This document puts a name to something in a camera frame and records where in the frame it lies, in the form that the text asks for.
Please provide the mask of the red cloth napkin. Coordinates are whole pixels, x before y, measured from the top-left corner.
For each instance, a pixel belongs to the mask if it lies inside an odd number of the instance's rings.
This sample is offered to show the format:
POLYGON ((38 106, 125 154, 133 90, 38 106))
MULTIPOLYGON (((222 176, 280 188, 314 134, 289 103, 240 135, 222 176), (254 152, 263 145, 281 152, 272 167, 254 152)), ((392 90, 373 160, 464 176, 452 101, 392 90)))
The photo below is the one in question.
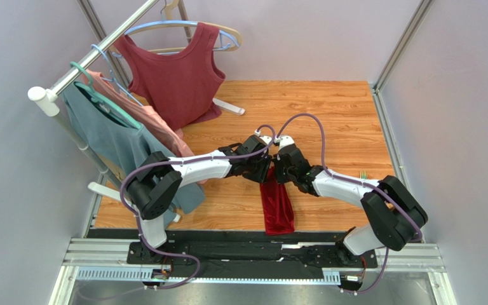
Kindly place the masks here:
POLYGON ((294 211, 284 184, 279 184, 271 167, 265 183, 260 184, 265 232, 269 236, 290 234, 295 231, 294 211))

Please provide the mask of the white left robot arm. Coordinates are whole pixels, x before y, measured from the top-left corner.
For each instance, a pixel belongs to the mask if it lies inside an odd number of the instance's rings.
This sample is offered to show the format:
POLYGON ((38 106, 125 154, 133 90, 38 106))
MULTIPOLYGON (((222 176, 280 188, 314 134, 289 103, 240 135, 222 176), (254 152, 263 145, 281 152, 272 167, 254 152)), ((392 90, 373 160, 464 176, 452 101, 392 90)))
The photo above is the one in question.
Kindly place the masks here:
POLYGON ((169 158, 161 152, 150 155, 126 176, 119 190, 122 203, 135 215, 143 244, 152 250, 167 241, 163 214, 181 187, 235 176, 264 182, 270 160, 268 149, 276 139, 255 133, 241 144, 195 157, 169 158))

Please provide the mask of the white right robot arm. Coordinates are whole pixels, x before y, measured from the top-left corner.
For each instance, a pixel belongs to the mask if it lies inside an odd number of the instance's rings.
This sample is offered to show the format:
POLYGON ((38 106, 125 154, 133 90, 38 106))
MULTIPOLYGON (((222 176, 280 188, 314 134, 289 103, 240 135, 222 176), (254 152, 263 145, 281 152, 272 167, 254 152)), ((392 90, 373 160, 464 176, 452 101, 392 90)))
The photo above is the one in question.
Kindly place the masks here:
POLYGON ((422 237, 428 215, 397 177, 374 180, 343 175, 310 165, 290 136, 277 138, 274 144, 278 146, 273 161, 279 181, 292 182, 302 193, 345 201, 365 212, 369 223, 350 229, 338 243, 344 255, 362 255, 382 247, 400 251, 422 237))

